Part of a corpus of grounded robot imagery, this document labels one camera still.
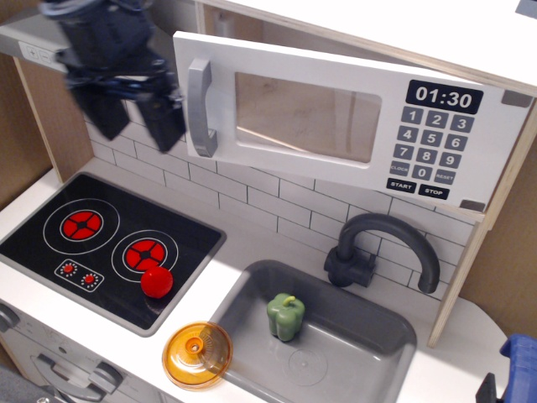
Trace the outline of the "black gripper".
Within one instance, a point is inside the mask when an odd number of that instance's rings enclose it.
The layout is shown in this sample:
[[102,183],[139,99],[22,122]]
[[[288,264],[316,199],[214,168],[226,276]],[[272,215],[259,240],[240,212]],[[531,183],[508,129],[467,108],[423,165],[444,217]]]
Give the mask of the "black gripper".
[[149,47],[155,27],[150,1],[43,1],[39,11],[56,23],[69,46],[56,59],[66,85],[101,134],[115,139],[128,125],[120,99],[136,100],[163,153],[186,132],[180,90],[167,60]]

